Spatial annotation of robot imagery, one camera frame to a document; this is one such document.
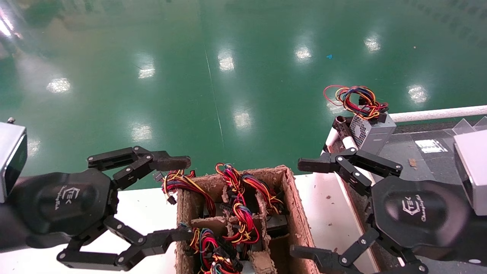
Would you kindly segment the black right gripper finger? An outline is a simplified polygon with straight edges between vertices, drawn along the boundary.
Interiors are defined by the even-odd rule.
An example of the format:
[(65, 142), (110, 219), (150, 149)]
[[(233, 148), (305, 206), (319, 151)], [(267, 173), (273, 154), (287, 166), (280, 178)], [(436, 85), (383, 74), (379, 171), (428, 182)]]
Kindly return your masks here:
[(368, 153), (350, 148), (340, 153), (323, 153), (319, 158), (299, 158), (298, 170), (311, 173), (337, 173), (342, 180), (361, 196), (370, 196), (372, 181), (359, 169), (383, 178), (400, 177), (402, 165)]
[[(384, 248), (390, 243), (385, 239), (383, 232), (370, 228), (363, 236), (358, 238), (343, 254), (327, 249), (291, 245), (290, 255), (305, 260), (312, 260), (318, 271), (322, 274), (360, 274), (355, 267), (355, 261), (365, 253), (374, 243)], [(427, 274), (428, 267), (417, 259), (411, 249), (396, 250), (403, 260), (404, 266), (384, 271), (385, 274)]]

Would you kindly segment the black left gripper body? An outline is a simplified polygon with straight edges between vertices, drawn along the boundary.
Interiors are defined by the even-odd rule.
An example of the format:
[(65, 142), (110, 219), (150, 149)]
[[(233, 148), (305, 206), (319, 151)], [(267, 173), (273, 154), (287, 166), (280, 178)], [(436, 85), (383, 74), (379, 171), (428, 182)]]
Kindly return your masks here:
[(117, 188), (96, 169), (21, 177), (1, 204), (1, 252), (89, 243), (117, 204)]

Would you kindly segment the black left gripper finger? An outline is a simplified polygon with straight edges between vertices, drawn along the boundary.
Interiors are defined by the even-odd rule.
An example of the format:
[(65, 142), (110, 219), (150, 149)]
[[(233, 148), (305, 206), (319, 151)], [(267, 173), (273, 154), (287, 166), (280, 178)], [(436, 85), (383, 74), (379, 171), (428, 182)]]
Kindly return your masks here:
[[(129, 248), (120, 254), (81, 251), (82, 246), (92, 243), (107, 231), (129, 243)], [(114, 216), (109, 216), (96, 224), (93, 229), (73, 237), (68, 246), (58, 254), (57, 261), (73, 269), (127, 272), (148, 256), (166, 253), (173, 242), (191, 239), (193, 239), (193, 230), (186, 226), (142, 235)]]
[(154, 170), (186, 170), (190, 165), (189, 156), (171, 156), (167, 151), (148, 151), (143, 147), (127, 147), (88, 157), (88, 168), (101, 172), (121, 168), (111, 180), (120, 190), (127, 189)]

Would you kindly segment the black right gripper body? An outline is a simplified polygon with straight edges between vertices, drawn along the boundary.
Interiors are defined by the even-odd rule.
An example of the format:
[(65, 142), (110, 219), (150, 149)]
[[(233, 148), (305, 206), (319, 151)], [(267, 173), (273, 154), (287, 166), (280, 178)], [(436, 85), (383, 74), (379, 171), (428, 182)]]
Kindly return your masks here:
[(389, 176), (372, 186), (371, 200), (375, 226), (395, 251), (486, 266), (486, 216), (476, 215), (462, 186)]

